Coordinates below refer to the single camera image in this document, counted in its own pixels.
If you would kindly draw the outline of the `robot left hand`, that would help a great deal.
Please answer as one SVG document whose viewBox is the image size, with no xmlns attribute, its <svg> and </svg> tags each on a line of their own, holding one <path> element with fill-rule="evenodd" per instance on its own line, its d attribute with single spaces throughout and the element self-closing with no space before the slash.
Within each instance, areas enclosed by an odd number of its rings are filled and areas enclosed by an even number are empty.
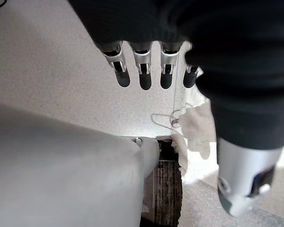
<svg viewBox="0 0 284 227">
<path fill-rule="evenodd" d="M 122 50 L 134 54 L 140 86 L 151 87 L 151 44 L 161 46 L 161 87 L 171 86 L 182 43 L 183 84 L 211 102 L 217 138 L 218 194 L 237 217 L 271 189 L 284 148 L 284 0 L 72 0 L 70 5 L 113 68 L 130 77 Z"/>
</svg>

